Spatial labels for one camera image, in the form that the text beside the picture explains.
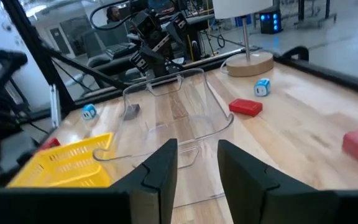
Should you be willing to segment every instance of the lamp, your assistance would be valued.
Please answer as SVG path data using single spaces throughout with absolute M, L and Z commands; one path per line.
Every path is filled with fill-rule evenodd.
M 246 15 L 273 6 L 273 0 L 213 0 L 215 18 L 228 19 L 242 16 L 245 54 L 237 54 L 226 60 L 228 74 L 234 77 L 248 77 L 265 73 L 273 68 L 273 55 L 268 52 L 249 52 Z

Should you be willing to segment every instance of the white lampshade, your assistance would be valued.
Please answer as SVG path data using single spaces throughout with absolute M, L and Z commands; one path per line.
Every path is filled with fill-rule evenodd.
M 215 18 L 246 16 L 273 6 L 273 0 L 212 0 Z

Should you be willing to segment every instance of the floor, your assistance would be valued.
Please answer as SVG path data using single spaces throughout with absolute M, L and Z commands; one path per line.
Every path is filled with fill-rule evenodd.
M 325 12 L 325 0 L 317 0 L 316 6 L 321 7 L 322 10 L 319 16 L 323 16 Z M 296 11 L 297 4 L 282 9 L 282 14 L 288 14 L 290 11 Z M 337 13 L 337 22 L 333 20 L 327 21 L 323 28 L 310 27 L 308 29 L 295 29 L 293 23 L 296 22 L 297 17 L 285 19 L 283 24 L 283 31 L 275 35 L 260 34 L 259 28 L 254 29 L 249 26 L 250 44 L 262 47 L 277 53 L 284 53 L 287 50 L 304 45 L 310 50 L 310 62 L 322 67 L 337 70 L 349 75 L 358 77 L 358 0 L 332 0 L 331 12 Z M 233 42 L 241 43 L 243 39 L 242 29 L 240 27 L 233 27 L 231 30 L 221 29 L 223 37 Z M 205 52 L 211 54 L 209 42 L 204 35 Z M 211 46 L 214 51 L 220 54 L 231 50 L 238 49 L 239 46 L 226 42 L 224 48 L 219 48 L 216 39 L 211 39 Z M 87 58 L 77 58 L 81 63 L 86 63 Z M 70 68 L 66 65 L 63 67 L 73 76 L 79 71 Z M 58 69 L 63 81 L 70 80 L 70 77 Z M 90 86 L 93 83 L 93 78 L 86 76 L 84 84 Z M 84 92 L 79 85 L 68 87 L 68 91 L 73 99 L 78 99 Z M 48 129 L 49 121 L 44 120 L 39 122 L 41 127 Z M 25 127 L 32 131 L 40 139 L 42 133 L 35 131 L 33 127 Z

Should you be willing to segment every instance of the person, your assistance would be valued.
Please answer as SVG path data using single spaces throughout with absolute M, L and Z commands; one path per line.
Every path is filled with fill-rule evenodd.
M 107 23 L 112 23 L 112 22 L 119 22 L 120 19 L 120 14 L 119 14 L 119 8 L 116 6 L 110 6 L 107 8 Z

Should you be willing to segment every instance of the desk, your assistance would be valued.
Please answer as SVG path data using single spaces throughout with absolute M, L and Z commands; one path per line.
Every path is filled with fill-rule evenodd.
M 341 151 L 343 135 L 358 128 L 358 93 L 279 63 L 256 77 L 233 78 L 219 70 L 207 76 L 225 108 L 235 98 L 264 104 L 257 117 L 235 114 L 234 144 L 317 189 L 358 189 L 358 162 Z M 272 92 L 258 98 L 252 87 L 262 77 L 271 79 Z M 67 144 L 111 131 L 121 101 L 116 98 L 98 104 L 101 113 L 94 123 L 86 124 L 79 110 L 71 112 L 52 137 Z M 232 220 L 226 199 L 221 197 L 175 208 L 172 223 Z

